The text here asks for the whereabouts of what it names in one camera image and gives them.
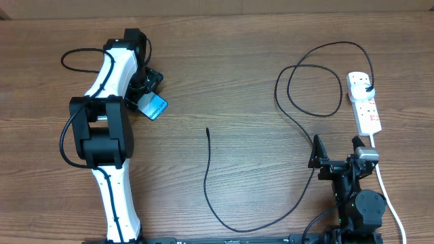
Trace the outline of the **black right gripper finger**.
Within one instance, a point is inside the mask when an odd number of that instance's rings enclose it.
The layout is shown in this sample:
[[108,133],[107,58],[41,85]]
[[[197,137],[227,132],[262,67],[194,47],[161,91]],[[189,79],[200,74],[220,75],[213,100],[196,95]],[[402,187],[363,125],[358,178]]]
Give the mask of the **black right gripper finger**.
[[365,144],[363,143],[363,141],[360,139],[359,136],[355,136],[353,137],[353,139],[351,140],[352,144],[353,144],[353,150],[356,151],[357,148],[359,147],[365,147]]
[[311,151],[311,156],[308,162],[308,168],[320,168],[329,161],[328,154],[325,150],[323,142],[319,137],[319,134],[315,134],[313,138],[313,148]]

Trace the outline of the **blue screen smartphone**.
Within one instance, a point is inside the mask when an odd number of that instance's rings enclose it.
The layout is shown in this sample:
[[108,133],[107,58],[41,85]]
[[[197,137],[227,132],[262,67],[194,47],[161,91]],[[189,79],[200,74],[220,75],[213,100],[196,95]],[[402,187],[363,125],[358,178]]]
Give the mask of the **blue screen smartphone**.
[[144,94],[138,101],[138,110],[151,121],[156,120],[168,103],[154,92]]

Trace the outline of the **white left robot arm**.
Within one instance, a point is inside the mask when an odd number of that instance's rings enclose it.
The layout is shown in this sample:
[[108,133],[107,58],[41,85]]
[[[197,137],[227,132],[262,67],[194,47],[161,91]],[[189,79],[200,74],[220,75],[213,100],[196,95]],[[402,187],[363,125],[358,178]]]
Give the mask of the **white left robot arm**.
[[107,222],[104,243],[144,243],[142,225],[134,208],[130,186],[130,159],[134,134],[128,112],[138,111],[154,121],[168,103],[156,93],[163,75],[150,68],[152,45],[138,28],[127,28],[121,39],[109,39],[99,50],[104,62],[97,78],[81,97],[69,103],[70,117],[60,135],[64,151],[68,128],[73,130],[77,155],[94,175]]

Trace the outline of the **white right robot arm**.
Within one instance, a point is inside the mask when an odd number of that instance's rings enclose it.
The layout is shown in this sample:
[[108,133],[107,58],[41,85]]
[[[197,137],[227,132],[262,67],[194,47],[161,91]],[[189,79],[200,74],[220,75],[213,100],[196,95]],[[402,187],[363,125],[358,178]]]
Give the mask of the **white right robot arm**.
[[[359,183],[372,174],[379,154],[357,136],[352,143],[353,153],[343,161],[335,161],[329,158],[319,135],[313,138],[308,167],[319,170],[319,180],[332,182],[336,205],[309,223],[301,237],[303,243],[382,243],[376,230],[382,226],[387,201],[379,192],[363,190]],[[329,227],[321,234],[307,234],[314,223],[333,211],[337,211],[338,226]]]

